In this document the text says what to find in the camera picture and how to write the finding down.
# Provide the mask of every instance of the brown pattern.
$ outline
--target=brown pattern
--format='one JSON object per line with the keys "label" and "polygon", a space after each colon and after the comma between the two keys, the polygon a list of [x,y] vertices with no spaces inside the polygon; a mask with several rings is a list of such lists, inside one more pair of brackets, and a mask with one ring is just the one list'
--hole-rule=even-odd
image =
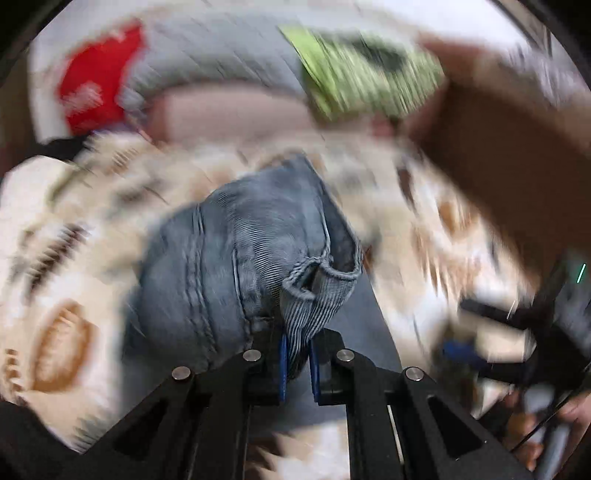
{"label": "brown pattern", "polygon": [[5,350],[5,353],[6,360],[2,366],[2,377],[12,398],[17,404],[20,404],[20,399],[22,399],[22,397],[19,393],[23,391],[23,387],[18,383],[21,378],[21,374],[18,371],[18,352],[12,348],[8,348]]}
{"label": "brown pattern", "polygon": [[[75,339],[76,344],[73,346],[74,352],[69,358],[69,364],[57,371],[50,371],[47,374],[43,372],[44,363],[50,361],[52,355],[55,355],[55,349],[53,351],[51,350],[52,343],[55,341],[55,335],[58,334],[60,328],[63,326],[69,328],[69,336],[79,337]],[[47,329],[41,335],[41,342],[33,354],[33,368],[31,372],[33,386],[31,390],[54,393],[72,387],[81,367],[88,359],[94,329],[94,325],[82,317],[82,307],[80,304],[73,300],[68,300],[58,307],[56,314],[52,315]]]}
{"label": "brown pattern", "polygon": [[414,204],[413,198],[413,176],[406,167],[398,169],[398,183],[400,184],[400,190],[404,194],[404,198],[406,198],[412,209],[416,210],[417,207]]}
{"label": "brown pattern", "polygon": [[71,256],[72,250],[79,242],[85,241],[86,231],[78,225],[66,225],[60,238],[52,243],[42,254],[37,262],[31,266],[29,275],[31,284],[28,291],[29,301],[32,299],[36,289],[43,284],[47,275],[59,264],[64,262],[66,257]]}
{"label": "brown pattern", "polygon": [[480,273],[478,260],[453,258],[418,229],[414,231],[413,244],[423,275],[436,291],[443,291],[450,301],[458,301],[463,294],[473,290],[474,281]]}
{"label": "brown pattern", "polygon": [[123,151],[118,151],[113,155],[113,162],[106,169],[107,175],[121,175],[129,169],[129,164],[140,151],[137,148],[129,147]]}
{"label": "brown pattern", "polygon": [[465,235],[479,217],[478,211],[473,206],[463,208],[450,200],[441,202],[437,210],[443,226],[452,238]]}

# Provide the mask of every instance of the laundry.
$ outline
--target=laundry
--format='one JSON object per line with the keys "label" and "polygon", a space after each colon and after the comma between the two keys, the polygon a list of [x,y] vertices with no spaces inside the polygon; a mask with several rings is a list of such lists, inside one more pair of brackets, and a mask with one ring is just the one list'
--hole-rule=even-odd
{"label": "laundry", "polygon": [[360,274],[358,241],[297,155],[166,221],[143,264],[136,325],[171,364],[203,372],[285,322],[295,376]]}

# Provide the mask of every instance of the patterned blanket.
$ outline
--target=patterned blanket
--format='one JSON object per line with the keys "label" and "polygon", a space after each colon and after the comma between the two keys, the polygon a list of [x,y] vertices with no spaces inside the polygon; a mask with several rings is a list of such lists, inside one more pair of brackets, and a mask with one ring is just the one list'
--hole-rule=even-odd
{"label": "patterned blanket", "polygon": [[[361,240],[403,365],[436,373],[432,351],[460,296],[509,308],[531,293],[477,208],[405,141],[310,132],[182,150],[110,134],[76,164],[32,158],[2,184],[1,396],[88,448],[132,406],[121,396],[122,311],[147,239],[183,206],[295,151]],[[348,477],[344,420],[285,434],[251,446],[251,473]]]}

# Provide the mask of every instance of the human hand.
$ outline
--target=human hand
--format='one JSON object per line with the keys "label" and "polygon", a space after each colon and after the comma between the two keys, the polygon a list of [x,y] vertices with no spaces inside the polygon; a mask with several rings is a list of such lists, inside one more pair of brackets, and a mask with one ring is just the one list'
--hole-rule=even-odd
{"label": "human hand", "polygon": [[[503,402],[508,408],[515,408],[518,401],[519,392],[516,391],[505,397]],[[561,461],[564,465],[564,462],[568,460],[583,438],[589,424],[591,424],[591,393],[586,392],[570,400],[560,409],[558,417],[571,424],[569,441]],[[534,429],[537,423],[538,419],[535,414],[523,412],[513,414],[507,424],[503,445],[509,450],[512,449],[525,435]],[[544,446],[541,443],[529,441],[515,452],[515,456],[528,470],[533,471],[543,451]]]}

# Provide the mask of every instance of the pile of clothes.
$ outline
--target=pile of clothes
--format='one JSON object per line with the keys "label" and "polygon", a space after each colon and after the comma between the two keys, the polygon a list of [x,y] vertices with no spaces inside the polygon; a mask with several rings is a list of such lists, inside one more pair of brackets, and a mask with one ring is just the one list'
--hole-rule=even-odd
{"label": "pile of clothes", "polygon": [[[4,178],[0,395],[83,452],[174,367],[216,368],[279,323],[292,402],[255,413],[251,435],[289,432],[315,451],[291,459],[346,477],[345,412],[313,404],[310,338],[330,325],[380,367],[436,374],[432,347],[462,296],[510,306],[531,292],[494,228],[409,140],[316,123],[403,118],[444,82],[439,62],[407,38],[268,14],[179,15],[122,35],[133,45],[109,88],[66,72],[73,132],[150,124],[155,97],[189,82],[254,83],[200,102],[248,97],[249,128],[260,99],[275,116],[240,136],[197,108],[191,146],[103,132],[73,162],[40,155]],[[213,107],[229,121],[236,109]],[[207,138],[216,122],[226,135]]]}

